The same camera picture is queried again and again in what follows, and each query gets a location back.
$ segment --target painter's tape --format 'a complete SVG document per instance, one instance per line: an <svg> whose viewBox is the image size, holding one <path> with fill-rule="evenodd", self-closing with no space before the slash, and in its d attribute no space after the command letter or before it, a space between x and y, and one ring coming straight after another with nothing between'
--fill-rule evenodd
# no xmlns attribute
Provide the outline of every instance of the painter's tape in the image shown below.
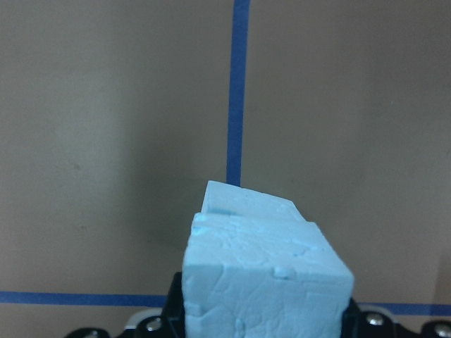
<svg viewBox="0 0 451 338"><path fill-rule="evenodd" d="M161 308L166 296L138 294L53 294L41 292L0 292L0 303L71 306L146 306Z"/></svg>
<svg viewBox="0 0 451 338"><path fill-rule="evenodd" d="M249 6L250 0L235 0L233 4L226 182L237 186L241 185L242 125L245 108Z"/></svg>
<svg viewBox="0 0 451 338"><path fill-rule="evenodd" d="M386 308L394 315L433 315L451 317L451 305L447 304L410 304L410 303L364 303Z"/></svg>

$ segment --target beige wall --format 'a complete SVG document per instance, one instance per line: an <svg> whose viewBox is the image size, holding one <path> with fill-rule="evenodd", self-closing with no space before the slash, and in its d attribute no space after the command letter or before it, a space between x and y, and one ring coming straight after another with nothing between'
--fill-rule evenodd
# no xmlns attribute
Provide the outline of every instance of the beige wall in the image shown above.
<svg viewBox="0 0 451 338"><path fill-rule="evenodd" d="M232 6L0 1L0 290L166 293L225 177ZM451 303L450 10L252 2L242 185L316 221L359 301ZM0 304L17 337L134 310Z"/></svg>

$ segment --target screw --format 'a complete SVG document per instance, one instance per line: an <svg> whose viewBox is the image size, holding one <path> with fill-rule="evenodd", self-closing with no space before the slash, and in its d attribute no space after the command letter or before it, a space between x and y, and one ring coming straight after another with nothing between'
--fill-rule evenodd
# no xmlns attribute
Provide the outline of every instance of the screw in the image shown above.
<svg viewBox="0 0 451 338"><path fill-rule="evenodd" d="M439 337L451 338L451 327L446 324L437 324L435 327L435 333Z"/></svg>
<svg viewBox="0 0 451 338"><path fill-rule="evenodd" d="M153 317L147 324L146 324L146 328L147 331L158 331L161 329L161 326L163 324L161 323L161 318L160 317Z"/></svg>
<svg viewBox="0 0 451 338"><path fill-rule="evenodd" d="M370 325L381 326L383 325L383 317L379 313L370 312L366 315L366 321Z"/></svg>
<svg viewBox="0 0 451 338"><path fill-rule="evenodd" d="M97 333L97 331L91 331L86 336L84 336L84 338L97 338L98 336L99 334Z"/></svg>

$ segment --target vertical blue tape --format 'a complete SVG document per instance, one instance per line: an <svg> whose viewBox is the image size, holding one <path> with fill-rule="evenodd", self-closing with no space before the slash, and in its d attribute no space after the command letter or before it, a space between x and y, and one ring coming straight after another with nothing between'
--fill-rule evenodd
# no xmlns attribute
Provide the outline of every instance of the vertical blue tape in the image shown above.
<svg viewBox="0 0 451 338"><path fill-rule="evenodd" d="M233 4L226 182L237 186L241 185L242 125L245 109L249 6L250 0L235 0L235 3Z"/></svg>

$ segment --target foam block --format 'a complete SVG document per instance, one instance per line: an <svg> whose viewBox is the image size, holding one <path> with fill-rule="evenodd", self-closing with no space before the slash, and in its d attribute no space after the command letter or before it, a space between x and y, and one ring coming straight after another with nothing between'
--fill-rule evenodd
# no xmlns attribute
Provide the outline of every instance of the foam block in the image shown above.
<svg viewBox="0 0 451 338"><path fill-rule="evenodd" d="M221 213L281 220L305 220L288 199L209 181L206 186L203 213Z"/></svg>
<svg viewBox="0 0 451 338"><path fill-rule="evenodd" d="M187 338L339 338L354 278L316 224L235 212L212 185L202 210L234 211L194 217L183 261ZM227 191L246 195L236 201L260 196ZM263 214L277 210L265 199Z"/></svg>

